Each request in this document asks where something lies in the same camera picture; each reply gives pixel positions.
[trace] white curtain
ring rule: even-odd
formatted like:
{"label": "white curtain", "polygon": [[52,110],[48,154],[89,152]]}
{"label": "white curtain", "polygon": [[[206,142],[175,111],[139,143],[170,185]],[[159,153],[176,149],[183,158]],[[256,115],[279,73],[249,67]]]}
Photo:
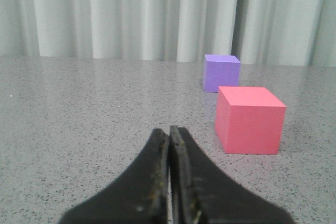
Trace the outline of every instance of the white curtain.
{"label": "white curtain", "polygon": [[0,0],[0,55],[336,66],[336,0]]}

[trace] foam block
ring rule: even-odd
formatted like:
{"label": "foam block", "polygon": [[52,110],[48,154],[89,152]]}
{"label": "foam block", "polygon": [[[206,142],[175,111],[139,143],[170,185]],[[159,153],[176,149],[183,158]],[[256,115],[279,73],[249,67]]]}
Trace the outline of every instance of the foam block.
{"label": "foam block", "polygon": [[215,130],[224,151],[277,154],[285,111],[266,88],[219,87]]}
{"label": "foam block", "polygon": [[240,61],[233,55],[205,55],[204,92],[218,92],[219,86],[238,86]]}

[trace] purple cube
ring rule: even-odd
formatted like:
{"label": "purple cube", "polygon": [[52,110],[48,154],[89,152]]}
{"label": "purple cube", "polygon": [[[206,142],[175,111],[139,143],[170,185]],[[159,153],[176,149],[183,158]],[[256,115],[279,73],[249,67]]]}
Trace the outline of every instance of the purple cube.
{"label": "purple cube", "polygon": [[205,55],[204,92],[218,92],[218,86],[238,86],[240,61],[233,55]]}

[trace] tabletop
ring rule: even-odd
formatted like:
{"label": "tabletop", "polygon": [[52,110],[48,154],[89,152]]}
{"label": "tabletop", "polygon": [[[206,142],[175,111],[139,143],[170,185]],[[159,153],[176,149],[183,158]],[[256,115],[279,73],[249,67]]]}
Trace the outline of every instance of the tabletop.
{"label": "tabletop", "polygon": [[242,65],[286,106],[278,155],[225,154],[202,63],[0,57],[0,222],[57,223],[104,189],[151,131],[186,127],[227,175],[297,223],[336,223],[336,68]]}

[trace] gray speckled countertop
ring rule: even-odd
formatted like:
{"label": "gray speckled countertop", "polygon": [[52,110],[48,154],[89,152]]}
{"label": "gray speckled countertop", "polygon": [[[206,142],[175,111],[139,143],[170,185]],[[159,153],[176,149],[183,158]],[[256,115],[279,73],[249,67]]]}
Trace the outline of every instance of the gray speckled countertop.
{"label": "gray speckled countertop", "polygon": [[0,223],[57,223],[170,125],[297,223],[336,223],[336,68],[242,65],[240,86],[287,106],[272,156],[223,152],[201,79],[201,63],[0,57]]}

